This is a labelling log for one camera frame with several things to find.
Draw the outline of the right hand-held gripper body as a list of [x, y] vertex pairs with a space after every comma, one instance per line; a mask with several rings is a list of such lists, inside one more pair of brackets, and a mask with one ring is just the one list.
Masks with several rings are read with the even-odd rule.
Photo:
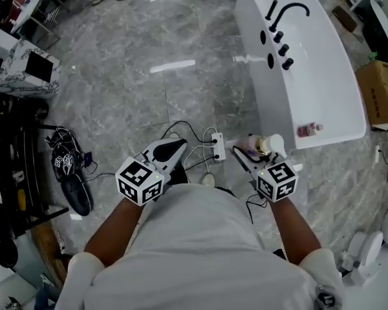
[[264, 199], [278, 202], [295, 193], [298, 173], [290, 160], [275, 155], [252, 163], [252, 186]]

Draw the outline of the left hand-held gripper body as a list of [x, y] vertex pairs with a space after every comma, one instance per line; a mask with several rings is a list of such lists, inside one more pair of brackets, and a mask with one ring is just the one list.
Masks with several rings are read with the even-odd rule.
[[171, 180], [171, 160], [161, 162], [147, 153], [129, 156], [115, 174], [118, 192], [128, 200], [144, 206], [156, 200]]

